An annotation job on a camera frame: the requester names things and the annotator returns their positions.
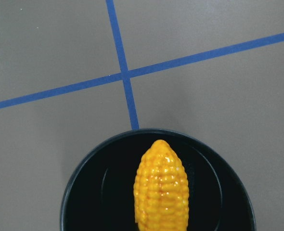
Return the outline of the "dark blue saucepan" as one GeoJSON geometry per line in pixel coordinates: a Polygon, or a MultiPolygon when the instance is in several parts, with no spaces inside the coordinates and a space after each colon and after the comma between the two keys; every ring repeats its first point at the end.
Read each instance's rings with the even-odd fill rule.
{"type": "Polygon", "coordinates": [[[95,147],[73,172],[60,214],[63,231],[136,231],[133,184],[141,156],[158,139],[181,159],[189,181],[190,231],[254,231],[244,185],[229,164],[201,141],[176,131],[140,129],[95,147]]]}

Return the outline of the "yellow plastic corn cob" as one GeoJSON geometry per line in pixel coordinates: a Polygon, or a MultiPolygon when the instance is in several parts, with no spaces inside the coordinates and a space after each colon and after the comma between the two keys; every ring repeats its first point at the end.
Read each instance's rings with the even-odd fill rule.
{"type": "Polygon", "coordinates": [[[135,223],[141,231],[185,231],[189,183],[182,161],[164,140],[142,155],[133,186],[135,223]]]}

